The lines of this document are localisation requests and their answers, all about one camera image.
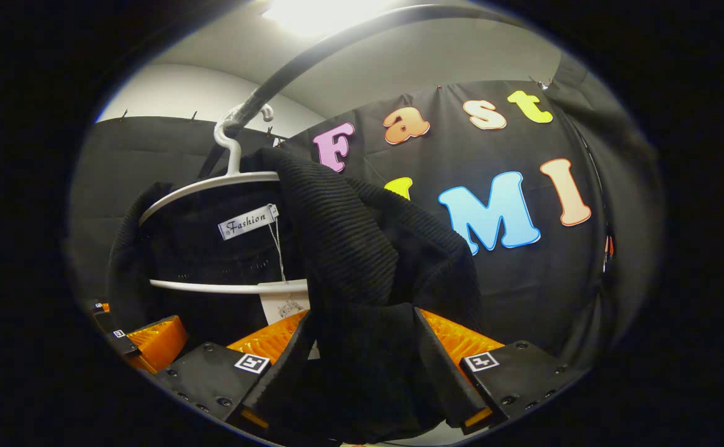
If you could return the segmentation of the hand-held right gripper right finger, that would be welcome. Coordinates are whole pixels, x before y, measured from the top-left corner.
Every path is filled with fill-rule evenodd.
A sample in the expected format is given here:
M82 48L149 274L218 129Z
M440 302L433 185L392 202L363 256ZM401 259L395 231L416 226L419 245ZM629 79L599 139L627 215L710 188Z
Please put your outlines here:
M586 375L532 342L505 345L425 309L414 317L445 421L465 435L523 418Z

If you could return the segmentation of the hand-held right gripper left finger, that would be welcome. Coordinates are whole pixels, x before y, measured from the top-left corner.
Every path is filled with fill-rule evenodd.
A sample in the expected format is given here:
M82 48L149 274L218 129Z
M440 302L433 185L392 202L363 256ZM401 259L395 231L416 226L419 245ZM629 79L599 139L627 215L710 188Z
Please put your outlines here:
M291 388L313 348L312 325L306 309L230 347L205 342L156 373L155 379L214 419L245 419L266 429L291 401Z

